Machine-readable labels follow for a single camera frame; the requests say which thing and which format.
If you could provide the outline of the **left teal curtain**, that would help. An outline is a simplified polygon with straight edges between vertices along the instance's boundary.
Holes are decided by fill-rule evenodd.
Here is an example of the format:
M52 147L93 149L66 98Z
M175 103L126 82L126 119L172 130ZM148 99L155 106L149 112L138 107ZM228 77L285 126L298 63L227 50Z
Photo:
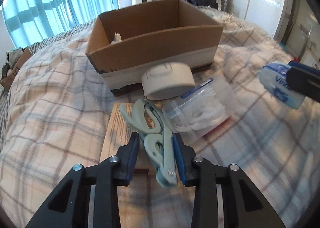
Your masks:
M4 0L2 12L16 47L29 46L75 26L67 0Z

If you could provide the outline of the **brown paper booklet box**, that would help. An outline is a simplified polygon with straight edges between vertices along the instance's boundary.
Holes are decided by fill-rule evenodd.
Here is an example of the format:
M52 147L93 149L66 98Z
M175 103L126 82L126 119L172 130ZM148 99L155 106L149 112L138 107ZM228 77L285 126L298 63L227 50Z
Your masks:
M125 121L120 112L120 105L121 103L115 103L113 106L100 155L100 162L110 156L116 155L119 147L127 145L131 134L136 131ZM156 166L153 165L152 160L157 156L163 157L163 136L154 136L153 141L154 148L151 145L144 147L144 142L139 142L139 151L135 166L136 174L156 175Z

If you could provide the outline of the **green checked bed sheet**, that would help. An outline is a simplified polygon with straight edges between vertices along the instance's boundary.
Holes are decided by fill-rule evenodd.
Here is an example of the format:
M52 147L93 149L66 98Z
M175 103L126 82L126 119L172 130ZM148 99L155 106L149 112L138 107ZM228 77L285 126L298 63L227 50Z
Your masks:
M55 43L57 41L69 38L72 35L75 35L83 30L91 29L93 27L95 19L86 22L81 25L73 27L71 30L62 32L56 36L46 38L41 42L37 42L28 46L31 54L35 54L37 51L47 47L48 45ZM1 85L1 147L3 147L5 139L5 128L8 120L8 108L10 105L10 98L8 97L8 91L6 91Z

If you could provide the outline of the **green hole punch pliers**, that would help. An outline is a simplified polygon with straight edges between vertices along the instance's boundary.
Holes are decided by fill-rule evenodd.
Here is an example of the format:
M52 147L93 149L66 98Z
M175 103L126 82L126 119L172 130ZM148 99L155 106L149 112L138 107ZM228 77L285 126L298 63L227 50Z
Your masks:
M167 125L161 110L146 99L136 101L127 113L126 105L120 104L119 110L126 123L138 131L144 149L156 171L156 180L163 188L178 185L173 132Z

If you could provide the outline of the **clear plastic jar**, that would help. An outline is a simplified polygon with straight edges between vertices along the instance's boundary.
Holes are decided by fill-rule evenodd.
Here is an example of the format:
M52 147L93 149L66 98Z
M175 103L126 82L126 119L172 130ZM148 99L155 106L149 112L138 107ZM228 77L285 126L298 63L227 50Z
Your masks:
M230 84L224 77L214 76L166 103L162 112L175 133L195 142L229 119L236 107Z

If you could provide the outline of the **large open cardboard box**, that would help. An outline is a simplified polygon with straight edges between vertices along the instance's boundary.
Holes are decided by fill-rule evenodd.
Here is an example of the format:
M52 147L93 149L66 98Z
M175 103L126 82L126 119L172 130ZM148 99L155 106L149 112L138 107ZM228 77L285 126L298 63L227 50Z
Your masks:
M121 42L111 44L114 33ZM209 68L223 25L183 0L146 2L101 13L94 22L86 56L113 95L142 87L142 75L163 63Z

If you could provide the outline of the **plaid cream blanket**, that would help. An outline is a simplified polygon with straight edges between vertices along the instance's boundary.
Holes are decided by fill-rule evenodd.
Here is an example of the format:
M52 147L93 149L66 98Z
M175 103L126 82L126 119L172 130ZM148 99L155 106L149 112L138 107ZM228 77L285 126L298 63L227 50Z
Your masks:
M195 80L221 75L237 99L235 114L190 145L214 164L238 164L287 227L294 227L319 190L319 104L298 110L278 102L259 82L261 68L291 57L255 24L204 8L223 23L209 70ZM85 55L92 29L37 51L22 66L8 93L10 105L1 147L1 207L25 227L74 164L99 162L108 121L117 102Z

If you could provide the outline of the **white tape roll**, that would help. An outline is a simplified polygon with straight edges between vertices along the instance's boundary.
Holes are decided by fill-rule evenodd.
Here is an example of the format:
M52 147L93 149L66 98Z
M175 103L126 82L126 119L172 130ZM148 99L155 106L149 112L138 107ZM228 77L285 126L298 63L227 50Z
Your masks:
M184 94L195 87L191 68L185 63L164 63L151 67L142 75L144 97L160 101Z

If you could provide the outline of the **blue tissue pack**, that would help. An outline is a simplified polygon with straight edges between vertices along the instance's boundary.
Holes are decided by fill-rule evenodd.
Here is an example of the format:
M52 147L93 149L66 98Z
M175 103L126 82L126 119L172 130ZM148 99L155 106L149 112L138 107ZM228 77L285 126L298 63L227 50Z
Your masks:
M291 69L289 64L280 61L266 64L261 69L259 81L278 101L297 110L305 96L293 91L287 84L286 77L289 69Z

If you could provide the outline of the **white plush toy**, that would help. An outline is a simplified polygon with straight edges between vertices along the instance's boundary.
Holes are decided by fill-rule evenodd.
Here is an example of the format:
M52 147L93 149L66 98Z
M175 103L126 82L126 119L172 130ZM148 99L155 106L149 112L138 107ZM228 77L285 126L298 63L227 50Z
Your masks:
M121 35L119 33L114 33L114 39L111 41L111 44L116 44L121 42Z

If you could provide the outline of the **small cardboard box with items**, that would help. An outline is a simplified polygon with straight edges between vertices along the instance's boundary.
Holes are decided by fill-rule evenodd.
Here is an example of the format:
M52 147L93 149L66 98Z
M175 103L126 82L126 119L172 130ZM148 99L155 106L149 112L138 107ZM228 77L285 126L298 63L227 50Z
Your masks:
M11 85L16 78L18 72L20 71L21 67L25 64L25 62L31 58L32 54L30 50L26 47L25 49L16 49L9 51L9 53L14 54L14 60L12 65L7 62L2 68L2 78L1 78L1 86L4 88L5 91L9 91Z

